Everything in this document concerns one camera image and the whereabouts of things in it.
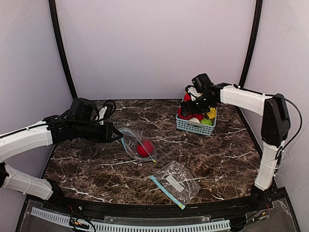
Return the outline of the red tomato with stem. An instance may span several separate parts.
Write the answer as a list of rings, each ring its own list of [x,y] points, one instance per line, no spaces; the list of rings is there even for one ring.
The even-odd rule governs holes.
[[[152,154],[154,146],[150,140],[143,140],[142,144],[137,145],[137,153],[142,157]]]

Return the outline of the clear zip bag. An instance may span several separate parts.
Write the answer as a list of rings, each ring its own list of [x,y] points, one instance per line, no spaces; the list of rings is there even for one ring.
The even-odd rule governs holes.
[[[179,208],[184,210],[193,200],[200,185],[182,164],[172,161],[150,176],[157,187]]]
[[[125,152],[135,160],[157,163],[157,151],[153,142],[129,128],[121,128],[121,139]]]

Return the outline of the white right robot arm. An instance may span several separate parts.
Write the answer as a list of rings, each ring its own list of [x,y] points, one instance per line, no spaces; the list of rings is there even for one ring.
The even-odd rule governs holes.
[[[271,198],[272,183],[280,168],[282,154],[291,142],[287,139],[291,128],[286,105],[289,100],[279,93],[265,94],[228,83],[214,84],[205,73],[194,77],[185,92],[190,98],[181,103],[182,116],[206,114],[222,103],[254,112],[262,118],[263,153],[248,207],[252,210],[264,207]]]

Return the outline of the red wrinkled fruit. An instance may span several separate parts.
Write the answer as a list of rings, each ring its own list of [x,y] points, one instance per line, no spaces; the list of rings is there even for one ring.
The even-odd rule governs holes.
[[[181,112],[181,108],[178,108],[177,114],[178,114],[178,117],[183,120],[189,120],[191,118],[190,114],[188,116],[184,116]]]

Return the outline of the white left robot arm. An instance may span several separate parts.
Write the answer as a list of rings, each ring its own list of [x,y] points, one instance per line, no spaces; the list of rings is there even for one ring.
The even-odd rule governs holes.
[[[94,143],[110,143],[121,139],[122,133],[108,119],[116,103],[107,100],[101,109],[85,98],[75,98],[61,115],[44,118],[28,127],[0,136],[0,187],[42,200],[64,197],[60,186],[50,179],[39,179],[16,170],[6,163],[9,158],[38,147],[57,145],[64,141],[85,139]]]

